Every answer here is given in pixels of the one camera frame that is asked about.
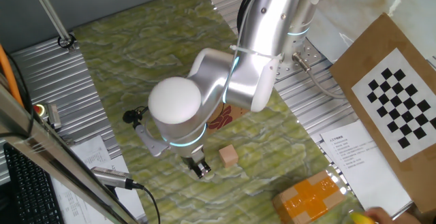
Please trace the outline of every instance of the wooden block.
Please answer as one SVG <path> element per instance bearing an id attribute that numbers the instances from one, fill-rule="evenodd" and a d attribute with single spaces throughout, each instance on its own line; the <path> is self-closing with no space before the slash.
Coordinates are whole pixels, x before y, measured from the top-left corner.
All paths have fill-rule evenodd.
<path id="1" fill-rule="evenodd" d="M 230 167 L 235 163 L 238 163 L 238 154 L 234 150 L 233 145 L 228 145 L 225 148 L 219 150 L 219 157 L 223 161 L 224 167 Z"/>

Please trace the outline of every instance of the paper document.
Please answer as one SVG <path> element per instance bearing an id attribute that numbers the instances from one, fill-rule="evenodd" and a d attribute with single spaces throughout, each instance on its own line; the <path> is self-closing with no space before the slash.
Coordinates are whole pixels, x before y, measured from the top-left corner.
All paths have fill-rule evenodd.
<path id="1" fill-rule="evenodd" d="M 95 166 L 116 169 L 128 172 L 127 166 L 122 156 L 113 160 L 110 159 L 109 152 L 104 145 L 102 137 L 97 136 L 80 145 L 71 147 L 71 150 L 82 159 L 83 163 L 92 168 Z M 52 178 L 54 191 L 57 196 L 59 207 L 65 224 L 111 224 L 100 212 L 87 204 L 83 199 L 62 185 L 58 180 Z M 144 209 L 135 190 L 115 189 L 120 202 L 137 218 L 145 216 Z"/>
<path id="2" fill-rule="evenodd" d="M 390 216 L 411 199 L 362 122 L 322 133 L 321 147 L 341 169 L 365 210 L 382 207 Z"/>

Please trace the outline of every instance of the green marble-pattern mat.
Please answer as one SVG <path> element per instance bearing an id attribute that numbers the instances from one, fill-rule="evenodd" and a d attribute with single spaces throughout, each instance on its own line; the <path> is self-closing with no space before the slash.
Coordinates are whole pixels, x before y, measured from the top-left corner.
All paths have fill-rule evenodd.
<path id="1" fill-rule="evenodd" d="M 121 120 L 124 111 L 146 105 L 160 80 L 186 76 L 201 49 L 229 52 L 236 43 L 210 0 L 156 0 L 74 33 L 129 171 L 157 199 L 162 223 L 280 223 L 271 199 L 328 167 L 276 91 L 262 112 L 249 112 L 208 138 L 204 150 L 212 172 L 202 180 L 174 153 L 152 157 Z M 225 169 L 218 150 L 228 144 L 239 162 Z M 150 199 L 138 193 L 150 223 L 157 223 Z M 348 210 L 357 208 L 348 193 L 316 222 L 348 222 Z"/>

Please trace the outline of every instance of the metal plate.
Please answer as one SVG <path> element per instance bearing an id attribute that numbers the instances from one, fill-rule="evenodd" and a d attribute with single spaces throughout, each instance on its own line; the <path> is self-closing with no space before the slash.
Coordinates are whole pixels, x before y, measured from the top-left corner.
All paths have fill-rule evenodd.
<path id="1" fill-rule="evenodd" d="M 12 54 L 29 88 L 32 102 L 57 104 L 59 135 L 80 144 L 100 135 L 110 157 L 121 154 L 82 53 L 68 52 L 57 38 Z M 9 181 L 0 142 L 0 185 Z"/>

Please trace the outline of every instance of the orange box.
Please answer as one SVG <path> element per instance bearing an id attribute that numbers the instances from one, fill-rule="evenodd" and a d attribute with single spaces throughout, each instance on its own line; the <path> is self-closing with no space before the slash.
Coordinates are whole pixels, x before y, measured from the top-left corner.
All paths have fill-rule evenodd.
<path id="1" fill-rule="evenodd" d="M 307 224 L 344 199 L 339 187 L 323 171 L 278 194 L 272 204 L 282 223 Z"/>

